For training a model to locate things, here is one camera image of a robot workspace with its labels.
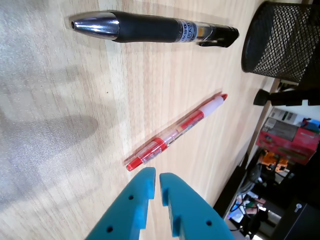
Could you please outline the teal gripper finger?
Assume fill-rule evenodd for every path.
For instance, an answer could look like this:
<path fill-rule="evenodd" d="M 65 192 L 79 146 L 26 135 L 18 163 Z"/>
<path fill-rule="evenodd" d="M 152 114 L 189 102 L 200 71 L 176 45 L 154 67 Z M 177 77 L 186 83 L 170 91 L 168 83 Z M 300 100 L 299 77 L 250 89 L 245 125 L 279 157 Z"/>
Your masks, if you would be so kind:
<path fill-rule="evenodd" d="M 138 240 L 146 228 L 149 200 L 155 197 L 156 169 L 145 167 L 126 185 L 87 240 Z"/>
<path fill-rule="evenodd" d="M 168 207 L 173 237 L 180 240 L 233 240 L 220 215 L 173 173 L 159 175 L 162 205 Z"/>

